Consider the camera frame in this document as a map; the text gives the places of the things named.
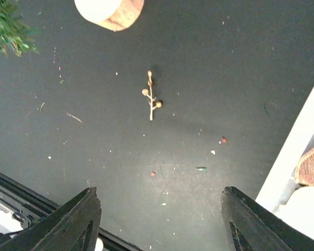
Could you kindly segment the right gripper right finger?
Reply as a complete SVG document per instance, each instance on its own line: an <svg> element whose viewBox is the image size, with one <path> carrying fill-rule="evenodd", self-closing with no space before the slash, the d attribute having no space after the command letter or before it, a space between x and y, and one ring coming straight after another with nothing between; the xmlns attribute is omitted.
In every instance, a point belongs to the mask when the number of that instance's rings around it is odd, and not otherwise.
<svg viewBox="0 0 314 251"><path fill-rule="evenodd" d="M236 187L221 194L227 250L314 250L314 240L293 229Z"/></svg>

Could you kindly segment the white perforated plastic basket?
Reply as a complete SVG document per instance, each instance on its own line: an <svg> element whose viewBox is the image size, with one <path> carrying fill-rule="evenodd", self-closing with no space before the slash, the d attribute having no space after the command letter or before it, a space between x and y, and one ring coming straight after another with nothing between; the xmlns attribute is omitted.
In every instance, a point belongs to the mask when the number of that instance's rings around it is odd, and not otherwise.
<svg viewBox="0 0 314 251"><path fill-rule="evenodd" d="M301 156L314 147L314 87L278 154L256 202L275 215L300 186L294 181Z"/></svg>

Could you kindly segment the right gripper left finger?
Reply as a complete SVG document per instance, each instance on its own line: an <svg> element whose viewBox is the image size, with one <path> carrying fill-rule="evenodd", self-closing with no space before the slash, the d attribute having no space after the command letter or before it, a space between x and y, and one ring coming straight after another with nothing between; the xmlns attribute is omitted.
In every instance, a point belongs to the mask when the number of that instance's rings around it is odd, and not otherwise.
<svg viewBox="0 0 314 251"><path fill-rule="evenodd" d="M96 190L84 189L41 222L1 243L0 250L94 250L102 214Z"/></svg>

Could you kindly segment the brown berry twig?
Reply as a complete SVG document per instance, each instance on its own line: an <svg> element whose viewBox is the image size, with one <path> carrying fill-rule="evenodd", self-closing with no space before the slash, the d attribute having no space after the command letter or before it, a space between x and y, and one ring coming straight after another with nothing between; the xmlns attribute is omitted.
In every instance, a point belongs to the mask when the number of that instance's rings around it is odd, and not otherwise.
<svg viewBox="0 0 314 251"><path fill-rule="evenodd" d="M148 88L142 89L141 93L144 97L148 99L148 103L150 106L150 114L149 114L149 120L153 121L154 118L154 111L156 109L162 108L163 103L160 100L157 100L156 97L153 96L153 77L152 77L152 71L147 71L148 81L147 86Z"/></svg>

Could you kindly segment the small green christmas tree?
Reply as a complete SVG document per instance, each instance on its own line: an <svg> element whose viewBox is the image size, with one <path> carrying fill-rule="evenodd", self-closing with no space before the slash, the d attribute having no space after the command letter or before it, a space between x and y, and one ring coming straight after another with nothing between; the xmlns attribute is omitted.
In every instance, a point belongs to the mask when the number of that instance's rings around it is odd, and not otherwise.
<svg viewBox="0 0 314 251"><path fill-rule="evenodd" d="M73 28L81 20L112 32L130 28L140 17L145 1L35 1L45 12L43 21L52 26L55 21ZM0 1L0 54L9 52L17 57L38 52L34 36L36 25L24 22L17 1Z"/></svg>

